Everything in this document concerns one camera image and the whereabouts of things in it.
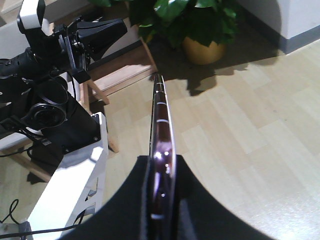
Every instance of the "potted plant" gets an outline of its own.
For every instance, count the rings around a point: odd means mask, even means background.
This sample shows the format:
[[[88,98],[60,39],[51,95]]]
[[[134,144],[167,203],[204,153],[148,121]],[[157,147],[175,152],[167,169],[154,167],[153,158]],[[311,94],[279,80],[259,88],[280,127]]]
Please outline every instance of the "potted plant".
[[[91,0],[111,5],[110,0]],[[209,64],[222,57],[237,33],[235,0],[130,0],[129,18],[145,42],[159,34],[182,44],[189,60]]]

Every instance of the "light wood laminate floor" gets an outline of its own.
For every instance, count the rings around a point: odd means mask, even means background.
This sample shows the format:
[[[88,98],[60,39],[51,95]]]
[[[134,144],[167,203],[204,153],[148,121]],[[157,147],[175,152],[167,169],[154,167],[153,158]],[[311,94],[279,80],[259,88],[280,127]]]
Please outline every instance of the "light wood laminate floor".
[[[289,55],[218,66],[207,66],[215,70],[192,91],[190,79],[165,76],[176,152],[247,223],[279,240],[320,239],[320,41]],[[105,201],[136,157],[148,154],[152,89],[145,78],[109,96],[109,135],[120,152],[109,153]],[[26,175],[0,161],[0,219],[14,198],[21,201],[17,220],[32,210],[45,184],[30,185]]]

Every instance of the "yellow flower pot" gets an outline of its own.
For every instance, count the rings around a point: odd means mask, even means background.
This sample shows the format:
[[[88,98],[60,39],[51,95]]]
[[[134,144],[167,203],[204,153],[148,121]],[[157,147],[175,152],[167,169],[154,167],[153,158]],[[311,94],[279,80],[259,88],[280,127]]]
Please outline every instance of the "yellow flower pot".
[[[225,44],[216,44],[213,41],[208,47],[189,37],[184,39],[182,47],[188,60],[197,65],[212,64],[221,59],[226,52]]]

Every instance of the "black cable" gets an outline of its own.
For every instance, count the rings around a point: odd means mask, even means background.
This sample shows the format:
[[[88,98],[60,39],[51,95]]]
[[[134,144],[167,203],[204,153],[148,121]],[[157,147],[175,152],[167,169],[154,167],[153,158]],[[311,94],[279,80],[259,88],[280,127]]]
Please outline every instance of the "black cable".
[[[62,232],[62,231],[66,231],[69,229],[74,229],[77,226],[78,225],[71,225],[71,226],[66,226],[66,227],[62,227],[62,228],[4,234],[4,235],[0,235],[0,239],[23,237],[23,236],[33,235],[33,234],[46,234],[46,233],[53,233],[53,232]]]
[[[30,151],[33,147],[29,147],[27,149],[24,149],[24,150],[20,150],[20,151],[15,151],[15,152],[12,152],[12,153],[8,153],[8,154],[5,154],[5,155],[0,155],[0,158],[5,158],[5,157],[10,157],[12,155],[16,155],[16,154],[22,154],[23,152],[27,152],[27,151]]]
[[[71,78],[71,82],[72,82],[72,87],[73,87],[73,97],[74,97],[74,99],[75,100],[77,100],[77,93],[76,93],[76,86],[75,86],[75,80],[74,80],[74,78],[72,77],[72,75],[70,74],[70,72],[66,72],[68,75],[69,75],[69,77]]]
[[[14,216],[12,216],[12,213],[14,212],[14,210],[16,209],[16,207],[18,206],[19,203],[19,199],[15,199],[12,201],[10,207],[9,207],[9,214],[1,221],[0,223],[2,224],[5,220],[7,220],[7,218],[11,218],[11,220],[15,223],[15,224],[19,224],[18,221],[14,218]]]

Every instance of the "white stand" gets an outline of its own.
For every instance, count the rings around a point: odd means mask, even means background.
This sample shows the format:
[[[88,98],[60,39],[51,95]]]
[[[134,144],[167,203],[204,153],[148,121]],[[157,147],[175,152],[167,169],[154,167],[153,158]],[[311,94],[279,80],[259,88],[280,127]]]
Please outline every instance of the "white stand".
[[[97,114],[101,140],[64,156],[28,218],[32,231],[68,227],[82,211],[88,215],[101,208],[108,140],[105,116]],[[55,240],[66,232],[34,234],[33,239]]]

